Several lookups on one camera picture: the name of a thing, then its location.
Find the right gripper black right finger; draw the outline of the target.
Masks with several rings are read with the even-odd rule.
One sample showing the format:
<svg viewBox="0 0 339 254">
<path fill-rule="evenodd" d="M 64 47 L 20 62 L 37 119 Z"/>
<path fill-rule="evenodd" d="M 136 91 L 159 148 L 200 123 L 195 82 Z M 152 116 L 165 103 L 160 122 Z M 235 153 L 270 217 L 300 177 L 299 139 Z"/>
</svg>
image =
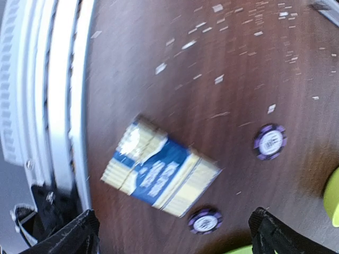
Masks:
<svg viewBox="0 0 339 254">
<path fill-rule="evenodd" d="M 334 252 L 304 237 L 262 207 L 258 207 L 251 214 L 248 225 L 252 236 L 252 253 Z"/>
</svg>

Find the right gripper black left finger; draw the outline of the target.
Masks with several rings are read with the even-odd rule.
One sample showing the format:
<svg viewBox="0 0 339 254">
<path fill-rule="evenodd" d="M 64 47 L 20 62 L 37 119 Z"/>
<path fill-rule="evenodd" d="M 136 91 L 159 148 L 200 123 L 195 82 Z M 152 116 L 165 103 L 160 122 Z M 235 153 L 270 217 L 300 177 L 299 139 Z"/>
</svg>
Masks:
<svg viewBox="0 0 339 254">
<path fill-rule="evenodd" d="M 23 253 L 99 253 L 100 223 L 94 210 L 86 210 L 69 223 L 52 223 L 43 229 L 38 214 L 29 208 L 18 209 L 18 229 L 29 248 Z"/>
</svg>

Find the purple 500 poker chip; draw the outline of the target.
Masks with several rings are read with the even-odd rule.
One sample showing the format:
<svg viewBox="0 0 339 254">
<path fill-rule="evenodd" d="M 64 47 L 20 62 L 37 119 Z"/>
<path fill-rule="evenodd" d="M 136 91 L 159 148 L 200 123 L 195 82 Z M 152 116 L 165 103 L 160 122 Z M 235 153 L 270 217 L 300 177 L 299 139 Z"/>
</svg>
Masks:
<svg viewBox="0 0 339 254">
<path fill-rule="evenodd" d="M 208 207 L 202 208 L 188 219 L 189 230 L 193 234 L 209 234 L 220 228 L 222 225 L 222 214 L 219 210 Z"/>
<path fill-rule="evenodd" d="M 287 144 L 286 129 L 283 125 L 270 123 L 262 126 L 253 142 L 253 150 L 260 160 L 278 157 Z"/>
</svg>

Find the blue gold card box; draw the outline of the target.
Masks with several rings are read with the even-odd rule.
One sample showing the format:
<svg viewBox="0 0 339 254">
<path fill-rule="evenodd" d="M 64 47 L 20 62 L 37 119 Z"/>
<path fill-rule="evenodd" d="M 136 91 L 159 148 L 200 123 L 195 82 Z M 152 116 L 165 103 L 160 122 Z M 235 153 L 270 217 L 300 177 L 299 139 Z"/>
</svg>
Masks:
<svg viewBox="0 0 339 254">
<path fill-rule="evenodd" d="M 175 217 L 183 217 L 220 174 L 217 165 L 146 118 L 126 129 L 101 181 Z"/>
</svg>

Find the aluminium poker case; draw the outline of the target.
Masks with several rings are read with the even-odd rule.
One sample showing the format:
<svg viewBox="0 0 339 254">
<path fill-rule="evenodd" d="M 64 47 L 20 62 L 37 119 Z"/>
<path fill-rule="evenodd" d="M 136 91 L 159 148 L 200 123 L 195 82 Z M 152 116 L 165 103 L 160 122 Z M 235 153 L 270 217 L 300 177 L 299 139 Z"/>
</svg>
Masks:
<svg viewBox="0 0 339 254">
<path fill-rule="evenodd" d="M 314 0 L 311 1 L 314 7 L 320 14 L 331 20 L 333 23 L 338 23 L 338 1 L 337 0 Z"/>
</svg>

